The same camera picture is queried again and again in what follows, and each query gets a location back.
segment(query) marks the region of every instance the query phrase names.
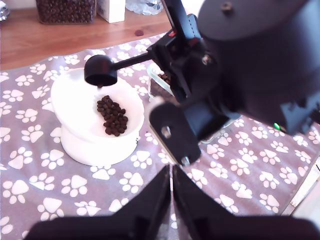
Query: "purple paw print mat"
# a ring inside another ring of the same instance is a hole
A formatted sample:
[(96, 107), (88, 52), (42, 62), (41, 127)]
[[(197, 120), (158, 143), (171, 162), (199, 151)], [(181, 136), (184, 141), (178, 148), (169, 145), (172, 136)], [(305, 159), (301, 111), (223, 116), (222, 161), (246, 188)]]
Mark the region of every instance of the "purple paw print mat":
[[(171, 162), (145, 122), (134, 153), (112, 166), (71, 159), (60, 143), (61, 124), (50, 99), (63, 72), (81, 68), (92, 55), (121, 61), (145, 53), (160, 36), (72, 55), (0, 73), (0, 173), (2, 239), (20, 240), (33, 224), (63, 216), (110, 215), (138, 194)], [(119, 77), (149, 103), (149, 62), (123, 68)], [(235, 215), (280, 214), (318, 157), (318, 126), (306, 135), (284, 135), (242, 117), (220, 131), (187, 175)], [(174, 206), (161, 233), (179, 239)]]

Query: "glass food container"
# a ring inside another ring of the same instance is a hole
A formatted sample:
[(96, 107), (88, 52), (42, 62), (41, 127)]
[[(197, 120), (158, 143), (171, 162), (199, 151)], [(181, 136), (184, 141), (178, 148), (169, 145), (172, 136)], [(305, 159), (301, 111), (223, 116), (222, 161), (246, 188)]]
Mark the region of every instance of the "glass food container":
[(91, 24), (96, 16), (96, 0), (36, 0), (43, 24)]
[[(170, 85), (159, 76), (164, 74), (164, 72), (159, 68), (159, 66), (155, 63), (151, 63), (146, 71), (150, 76), (150, 80), (148, 82), (148, 94), (150, 98), (153, 99), (157, 96), (160, 96), (165, 101), (178, 105), (179, 103), (174, 97), (174, 94), (170, 89)], [(211, 135), (207, 139), (202, 140), (201, 143), (209, 144), (214, 139), (219, 138), (225, 133), (228, 133), (229, 132), (228, 126), (232, 124), (234, 121), (236, 121), (236, 119), (230, 119), (228, 122), (226, 122), (223, 125), (223, 127), (219, 131), (215, 132), (213, 135)]]

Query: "dry cat food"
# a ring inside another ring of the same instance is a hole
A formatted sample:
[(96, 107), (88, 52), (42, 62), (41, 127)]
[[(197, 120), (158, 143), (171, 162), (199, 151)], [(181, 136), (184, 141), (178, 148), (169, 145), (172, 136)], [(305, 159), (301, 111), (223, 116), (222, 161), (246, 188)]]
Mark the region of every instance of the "dry cat food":
[(158, 74), (159, 78), (164, 80), (167, 84), (170, 85), (170, 78), (166, 74)]
[(97, 102), (96, 107), (105, 120), (103, 126), (106, 134), (119, 137), (126, 131), (129, 119), (125, 116), (126, 110), (121, 108), (119, 103), (112, 101), (109, 95), (106, 95)]
[(46, 24), (92, 23), (96, 0), (36, 0), (39, 20)]

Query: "white box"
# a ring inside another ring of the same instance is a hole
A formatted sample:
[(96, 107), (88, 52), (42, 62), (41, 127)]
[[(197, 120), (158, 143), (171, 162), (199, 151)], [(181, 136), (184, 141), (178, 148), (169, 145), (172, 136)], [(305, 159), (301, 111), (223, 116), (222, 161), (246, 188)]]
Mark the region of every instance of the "white box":
[(109, 23), (125, 20), (126, 0), (97, 0), (96, 12)]

